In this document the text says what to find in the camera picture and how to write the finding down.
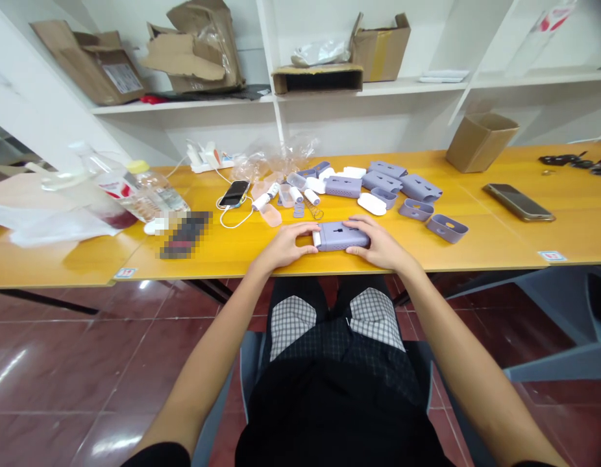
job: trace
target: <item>purple plastic part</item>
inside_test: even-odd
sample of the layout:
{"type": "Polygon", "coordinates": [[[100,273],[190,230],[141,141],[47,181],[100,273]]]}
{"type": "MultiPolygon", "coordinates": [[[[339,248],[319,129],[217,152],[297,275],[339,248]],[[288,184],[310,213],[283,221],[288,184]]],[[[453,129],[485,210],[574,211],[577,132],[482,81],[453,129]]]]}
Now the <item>purple plastic part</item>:
{"type": "Polygon", "coordinates": [[[358,178],[330,176],[325,179],[325,193],[327,195],[357,199],[361,196],[361,184],[362,181],[358,178]]]}
{"type": "Polygon", "coordinates": [[[322,172],[327,170],[330,166],[331,166],[330,162],[323,161],[323,162],[319,163],[318,165],[316,165],[313,169],[315,170],[315,172],[318,175],[320,175],[322,172]]]}
{"type": "Polygon", "coordinates": [[[305,169],[303,171],[297,171],[297,174],[303,178],[307,178],[309,176],[318,178],[318,173],[315,169],[305,169]]]}
{"type": "Polygon", "coordinates": [[[370,193],[372,193],[376,198],[383,200],[385,204],[387,204],[388,211],[393,208],[393,205],[396,204],[396,199],[398,199],[397,194],[378,187],[373,188],[370,193]]]}
{"type": "Polygon", "coordinates": [[[435,207],[432,204],[415,201],[411,198],[404,200],[403,205],[398,210],[400,215],[410,217],[411,219],[417,219],[422,222],[426,222],[434,212],[435,207]]]}
{"type": "Polygon", "coordinates": [[[362,178],[364,188],[372,191],[374,188],[382,188],[391,193],[398,193],[402,188],[402,182],[397,178],[390,177],[381,172],[368,172],[362,178]]]}
{"type": "Polygon", "coordinates": [[[426,227],[442,239],[447,240],[450,243],[456,243],[469,232],[469,227],[456,222],[454,219],[450,219],[443,214],[435,214],[430,218],[426,227]]]}
{"type": "Polygon", "coordinates": [[[400,178],[401,176],[405,176],[408,174],[404,167],[400,167],[399,165],[393,165],[383,161],[371,162],[370,168],[367,171],[384,173],[385,175],[389,175],[393,178],[400,178]]]}
{"type": "Polygon", "coordinates": [[[400,177],[400,181],[402,182],[401,191],[409,198],[417,201],[435,202],[443,194],[442,190],[416,174],[400,177]]]}
{"type": "Polygon", "coordinates": [[[292,216],[296,219],[305,217],[305,205],[303,203],[296,203],[294,205],[294,214],[292,214],[292,216]]]}
{"type": "Polygon", "coordinates": [[[361,230],[346,227],[342,222],[325,222],[320,226],[318,251],[345,250],[349,246],[367,246],[370,239],[361,230]]]}

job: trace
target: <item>hand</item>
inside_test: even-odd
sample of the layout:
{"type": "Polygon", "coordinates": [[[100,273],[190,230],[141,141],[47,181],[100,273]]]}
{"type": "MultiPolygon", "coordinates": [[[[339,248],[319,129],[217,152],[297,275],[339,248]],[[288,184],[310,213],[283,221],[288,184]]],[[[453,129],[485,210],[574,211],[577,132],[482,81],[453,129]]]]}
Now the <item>hand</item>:
{"type": "Polygon", "coordinates": [[[361,256],[374,266],[391,269],[405,276],[424,273],[417,260],[370,216],[350,216],[344,225],[361,230],[370,237],[371,242],[369,248],[349,246],[346,253],[361,256]]]}
{"type": "Polygon", "coordinates": [[[313,245],[296,246],[296,238],[319,230],[317,222],[301,222],[281,227],[275,238],[255,258],[253,266],[270,274],[278,267],[292,264],[303,255],[318,253],[313,245]]]}

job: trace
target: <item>torn cardboard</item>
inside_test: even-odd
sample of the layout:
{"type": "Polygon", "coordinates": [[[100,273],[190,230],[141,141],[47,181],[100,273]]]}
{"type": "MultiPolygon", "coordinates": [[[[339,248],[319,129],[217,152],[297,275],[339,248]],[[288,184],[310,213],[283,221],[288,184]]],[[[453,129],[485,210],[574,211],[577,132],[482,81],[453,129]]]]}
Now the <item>torn cardboard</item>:
{"type": "MultiPolygon", "coordinates": [[[[359,13],[358,24],[363,17],[359,13]]],[[[396,15],[396,27],[359,29],[352,40],[352,60],[363,67],[363,82],[398,78],[411,27],[404,13],[396,15]]]]}
{"type": "Polygon", "coordinates": [[[519,124],[491,112],[463,117],[446,159],[462,173],[484,172],[519,131],[519,124]]]}
{"type": "Polygon", "coordinates": [[[310,68],[279,67],[273,72],[275,94],[316,91],[362,91],[363,68],[331,64],[310,68]]]}
{"type": "Polygon", "coordinates": [[[148,24],[141,65],[169,75],[173,91],[226,91],[244,86],[231,12],[223,0],[191,0],[167,17],[177,30],[148,24]]]}
{"type": "Polygon", "coordinates": [[[145,95],[145,85],[121,46],[118,31],[74,32],[67,21],[31,23],[63,70],[98,105],[117,105],[145,95]]]}

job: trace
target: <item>red tile floor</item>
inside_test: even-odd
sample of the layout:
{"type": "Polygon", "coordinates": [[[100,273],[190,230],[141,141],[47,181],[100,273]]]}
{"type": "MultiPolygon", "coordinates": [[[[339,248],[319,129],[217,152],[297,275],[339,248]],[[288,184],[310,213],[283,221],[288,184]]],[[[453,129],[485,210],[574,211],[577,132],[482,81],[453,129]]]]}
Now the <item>red tile floor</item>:
{"type": "MultiPolygon", "coordinates": [[[[393,294],[402,290],[387,277],[393,294]]],[[[335,300],[337,280],[321,278],[335,300]]],[[[229,280],[231,288],[238,283],[229,280]]],[[[263,331],[273,282],[251,320],[263,331]]],[[[219,306],[181,282],[43,293],[102,311],[88,317],[0,295],[0,467],[117,466],[163,404],[188,354],[219,306]]],[[[459,316],[501,366],[572,342],[516,287],[453,300],[459,316]]],[[[425,339],[415,310],[398,310],[405,339],[425,339]]],[[[238,368],[210,459],[233,465],[245,426],[238,368]]],[[[572,466],[601,466],[601,381],[516,384],[543,431],[572,466]]],[[[430,419],[447,456],[472,466],[440,381],[430,419]]]]}

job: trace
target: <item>person's left hand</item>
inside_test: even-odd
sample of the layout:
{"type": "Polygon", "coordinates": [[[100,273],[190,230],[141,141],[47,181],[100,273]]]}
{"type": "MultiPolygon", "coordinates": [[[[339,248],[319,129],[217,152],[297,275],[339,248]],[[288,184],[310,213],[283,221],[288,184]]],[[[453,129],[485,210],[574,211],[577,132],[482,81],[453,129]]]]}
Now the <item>person's left hand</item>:
{"type": "Polygon", "coordinates": [[[292,264],[303,255],[318,253],[318,249],[313,245],[296,246],[296,238],[311,235],[319,230],[317,222],[301,222],[281,227],[275,238],[255,258],[253,265],[271,273],[278,267],[292,264]]]}

